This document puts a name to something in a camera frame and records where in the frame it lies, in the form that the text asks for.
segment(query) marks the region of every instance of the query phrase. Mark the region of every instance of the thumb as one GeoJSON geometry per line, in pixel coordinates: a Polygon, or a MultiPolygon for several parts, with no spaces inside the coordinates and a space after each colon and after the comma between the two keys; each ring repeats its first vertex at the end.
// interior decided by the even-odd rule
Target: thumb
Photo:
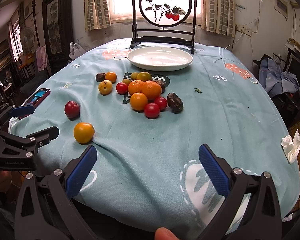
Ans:
{"type": "Polygon", "coordinates": [[[158,228],[154,235],[154,240],[179,240],[170,230],[167,228],[158,228]]]}

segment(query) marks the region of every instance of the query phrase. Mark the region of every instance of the dark brown fruit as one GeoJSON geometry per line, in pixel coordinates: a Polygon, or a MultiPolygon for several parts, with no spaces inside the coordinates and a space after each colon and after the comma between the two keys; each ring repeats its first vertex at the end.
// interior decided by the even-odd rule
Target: dark brown fruit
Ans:
{"type": "Polygon", "coordinates": [[[103,80],[106,80],[106,73],[98,73],[96,75],[96,80],[98,82],[102,82],[103,80]]]}
{"type": "Polygon", "coordinates": [[[156,82],[161,87],[162,90],[161,93],[163,93],[164,90],[166,89],[166,84],[162,80],[154,80],[154,82],[156,82]]]}
{"type": "Polygon", "coordinates": [[[175,93],[169,93],[167,96],[168,106],[172,109],[172,112],[177,114],[183,109],[183,102],[175,93]]]}

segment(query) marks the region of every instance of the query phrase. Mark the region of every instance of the blue cloth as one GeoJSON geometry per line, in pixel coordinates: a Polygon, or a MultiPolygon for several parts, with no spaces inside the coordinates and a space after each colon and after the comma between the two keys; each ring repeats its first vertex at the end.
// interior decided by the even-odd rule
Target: blue cloth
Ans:
{"type": "Polygon", "coordinates": [[[281,72],[280,66],[272,59],[261,61],[259,82],[271,98],[282,93],[295,93],[300,90],[296,75],[290,72],[281,72]]]}
{"type": "MultiPolygon", "coordinates": [[[[49,174],[80,156],[73,128],[91,123],[97,162],[76,199],[127,225],[148,231],[166,227],[184,240],[196,239],[221,206],[203,169],[198,150],[207,143],[218,157],[246,174],[272,174],[281,215],[296,203],[300,192],[298,162],[289,164],[282,147],[288,135],[279,112],[247,68],[228,50],[195,44],[193,62],[173,72],[150,72],[166,82],[163,93],[176,93],[184,109],[168,108],[157,119],[131,109],[129,96],[113,91],[100,95],[95,76],[114,71],[117,82],[141,69],[124,56],[131,39],[111,41],[88,51],[49,78],[41,87],[51,94],[30,116],[10,121],[10,131],[27,134],[57,126],[60,135],[39,148],[37,173],[49,174]],[[80,118],[70,121],[66,102],[81,106],[80,118]]],[[[147,43],[140,46],[177,47],[147,43]]],[[[245,196],[230,230],[236,229],[249,197],[245,196]]]]}

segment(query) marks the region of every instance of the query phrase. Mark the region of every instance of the crumpled white tissue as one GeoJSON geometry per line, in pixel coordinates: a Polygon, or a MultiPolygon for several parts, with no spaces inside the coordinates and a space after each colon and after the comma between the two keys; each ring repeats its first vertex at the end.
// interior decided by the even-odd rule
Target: crumpled white tissue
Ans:
{"type": "Polygon", "coordinates": [[[293,163],[300,151],[300,135],[298,129],[294,135],[293,141],[292,137],[287,135],[282,139],[281,145],[288,161],[293,163]]]}

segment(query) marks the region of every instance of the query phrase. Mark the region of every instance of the white plastic bag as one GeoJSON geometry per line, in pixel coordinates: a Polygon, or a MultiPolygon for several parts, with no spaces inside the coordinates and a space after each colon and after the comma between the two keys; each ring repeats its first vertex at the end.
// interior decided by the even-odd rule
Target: white plastic bag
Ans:
{"type": "Polygon", "coordinates": [[[73,44],[73,41],[71,41],[69,58],[74,60],[85,53],[86,51],[78,43],[73,44]]]}
{"type": "Polygon", "coordinates": [[[300,151],[300,135],[298,129],[294,135],[293,141],[292,137],[287,135],[282,139],[281,145],[288,161],[293,163],[300,151]]]}

